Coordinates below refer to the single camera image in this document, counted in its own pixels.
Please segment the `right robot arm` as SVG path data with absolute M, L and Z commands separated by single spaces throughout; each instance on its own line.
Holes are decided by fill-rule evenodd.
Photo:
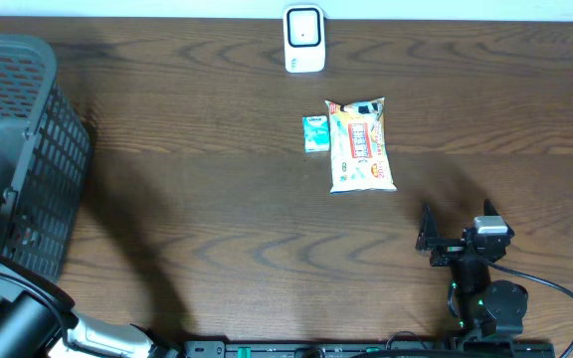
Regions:
M 457 239 L 442 237 L 430 206 L 423 206 L 415 249 L 430 254 L 432 267 L 450 271 L 448 305 L 460 322 L 460 332 L 449 338 L 449 347 L 460 351 L 486 344 L 509 347 L 512 338 L 523 332 L 527 290 L 509 280 L 493 281 L 489 273 L 489 267 L 506 255 L 513 236 L 489 200 L 483 202 L 483 214 Z

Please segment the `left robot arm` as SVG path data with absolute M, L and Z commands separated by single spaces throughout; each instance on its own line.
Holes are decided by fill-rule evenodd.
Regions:
M 182 347 L 137 326 L 76 313 L 61 289 L 0 255 L 0 357 L 182 355 Z

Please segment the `small teal tissue pack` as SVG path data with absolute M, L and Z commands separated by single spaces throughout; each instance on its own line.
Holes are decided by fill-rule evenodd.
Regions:
M 325 115 L 302 119 L 304 150 L 306 153 L 324 152 L 330 148 L 328 119 Z

